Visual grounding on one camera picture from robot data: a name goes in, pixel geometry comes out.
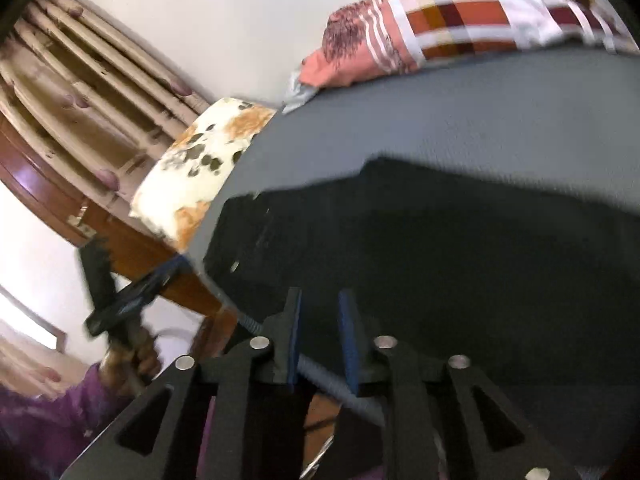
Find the window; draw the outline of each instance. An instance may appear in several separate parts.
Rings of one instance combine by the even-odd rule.
[[[65,351],[66,334],[26,308],[0,285],[0,319],[41,345]]]

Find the striped fabric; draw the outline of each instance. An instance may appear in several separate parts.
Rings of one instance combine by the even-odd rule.
[[[330,16],[322,47],[294,74],[286,102],[300,105],[305,93],[312,97],[319,88],[473,54],[569,40],[610,52],[638,52],[634,40],[594,0],[362,0]]]

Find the metal latch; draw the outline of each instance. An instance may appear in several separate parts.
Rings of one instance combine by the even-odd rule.
[[[88,207],[89,206],[86,203],[82,204],[82,207],[78,212],[78,216],[69,215],[69,217],[66,219],[66,223],[68,223],[72,227],[75,227],[85,237],[93,238],[96,235],[97,231],[94,228],[89,227],[87,224],[82,223],[82,219],[84,218],[84,214],[86,213]]]

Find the round rivet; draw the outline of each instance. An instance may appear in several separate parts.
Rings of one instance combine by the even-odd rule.
[[[466,355],[453,355],[449,358],[449,366],[456,370],[464,370],[471,366],[471,359]]]
[[[392,335],[379,335],[373,340],[373,344],[378,348],[393,348],[398,344],[398,339]]]
[[[531,471],[529,471],[524,479],[525,480],[549,480],[551,476],[551,471],[546,467],[535,467]]]
[[[249,341],[249,345],[251,345],[251,348],[254,350],[262,350],[270,345],[270,341],[265,336],[259,335],[252,338],[251,341]]]
[[[190,355],[181,355],[175,360],[175,367],[178,370],[188,370],[189,368],[193,368],[193,365],[196,364],[196,361]]]

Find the purple shirt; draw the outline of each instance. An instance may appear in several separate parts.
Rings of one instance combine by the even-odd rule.
[[[102,385],[97,364],[54,400],[0,385],[0,449],[21,463],[29,480],[57,479],[130,402]]]

